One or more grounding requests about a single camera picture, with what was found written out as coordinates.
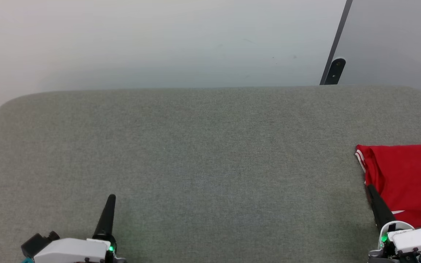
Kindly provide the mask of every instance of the folded garment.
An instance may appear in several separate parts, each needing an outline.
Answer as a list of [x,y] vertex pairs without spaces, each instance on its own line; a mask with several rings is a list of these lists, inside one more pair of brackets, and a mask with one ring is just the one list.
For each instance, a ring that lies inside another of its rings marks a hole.
[[365,171],[397,220],[421,228],[421,145],[364,146],[356,153]]

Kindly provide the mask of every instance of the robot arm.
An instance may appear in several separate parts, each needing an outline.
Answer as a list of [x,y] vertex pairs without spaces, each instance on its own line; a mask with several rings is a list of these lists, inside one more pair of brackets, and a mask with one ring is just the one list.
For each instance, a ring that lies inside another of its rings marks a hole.
[[421,263],[421,228],[396,218],[373,185],[367,187],[379,229],[378,249],[368,254],[368,263]]
[[117,258],[117,242],[112,236],[116,196],[110,195],[91,239],[34,235],[21,248],[27,263],[126,263]]

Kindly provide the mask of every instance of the white wall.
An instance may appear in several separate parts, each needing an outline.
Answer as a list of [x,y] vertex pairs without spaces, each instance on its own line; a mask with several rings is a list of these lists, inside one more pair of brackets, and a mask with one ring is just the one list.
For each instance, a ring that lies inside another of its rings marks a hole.
[[339,84],[421,89],[421,1],[353,0],[338,57],[346,60]]
[[0,105],[107,88],[318,85],[345,0],[0,0]]

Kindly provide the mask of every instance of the gray fabric surface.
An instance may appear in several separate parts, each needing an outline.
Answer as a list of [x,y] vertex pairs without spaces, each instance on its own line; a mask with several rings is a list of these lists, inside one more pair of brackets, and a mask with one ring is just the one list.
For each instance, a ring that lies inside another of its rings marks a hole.
[[136,263],[364,263],[377,231],[356,144],[421,144],[401,87],[57,92],[0,108],[0,262],[91,237],[117,195]]

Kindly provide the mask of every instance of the gray cushion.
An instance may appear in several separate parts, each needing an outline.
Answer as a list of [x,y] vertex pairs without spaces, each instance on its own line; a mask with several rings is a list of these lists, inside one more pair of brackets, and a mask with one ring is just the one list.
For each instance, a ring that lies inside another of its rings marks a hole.
[[364,263],[378,234],[354,147],[421,144],[404,87],[144,89],[0,108],[0,262],[89,238],[107,195],[130,262]]

